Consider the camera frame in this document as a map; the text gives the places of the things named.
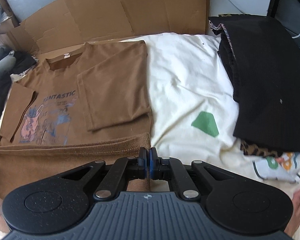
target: neckline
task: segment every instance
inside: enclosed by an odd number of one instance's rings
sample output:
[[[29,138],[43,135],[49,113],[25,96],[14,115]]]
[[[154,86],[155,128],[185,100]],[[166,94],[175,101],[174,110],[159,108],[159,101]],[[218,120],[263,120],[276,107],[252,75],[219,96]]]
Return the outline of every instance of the neckline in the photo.
[[[75,56],[75,55],[80,54],[80,53],[82,53],[82,54],[71,65],[69,65],[65,68],[60,68],[60,69],[56,69],[56,70],[50,69],[50,63],[54,63],[54,62],[63,60],[65,58],[64,55],[60,55],[60,56],[57,56],[55,58],[49,58],[49,59],[45,58],[43,60],[42,64],[43,64],[43,67],[46,70],[46,73],[48,73],[48,74],[59,74],[59,73],[63,73],[68,68],[74,67],[75,65],[77,65],[80,62],[82,56],[87,54],[87,52],[89,51],[91,46],[92,46],[91,44],[86,42],[82,47],[69,52],[70,56]]]

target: human foot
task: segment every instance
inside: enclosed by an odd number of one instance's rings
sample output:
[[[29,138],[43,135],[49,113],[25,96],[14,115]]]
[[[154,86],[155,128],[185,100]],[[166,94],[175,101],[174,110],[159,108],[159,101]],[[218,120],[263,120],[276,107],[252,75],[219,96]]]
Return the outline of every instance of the human foot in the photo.
[[[300,226],[300,190],[293,194],[292,198],[293,214],[285,229],[285,233],[292,237]]]

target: silver screw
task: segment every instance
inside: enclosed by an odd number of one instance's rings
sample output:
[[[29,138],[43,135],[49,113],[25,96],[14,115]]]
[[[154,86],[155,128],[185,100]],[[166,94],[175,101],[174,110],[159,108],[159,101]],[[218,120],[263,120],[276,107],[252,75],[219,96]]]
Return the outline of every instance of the silver screw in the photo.
[[[99,190],[96,192],[96,196],[99,198],[107,198],[111,196],[110,190]]]
[[[197,196],[199,196],[199,192],[198,191],[195,191],[195,190],[186,190],[183,192],[183,195],[186,197],[186,198],[196,198]]]

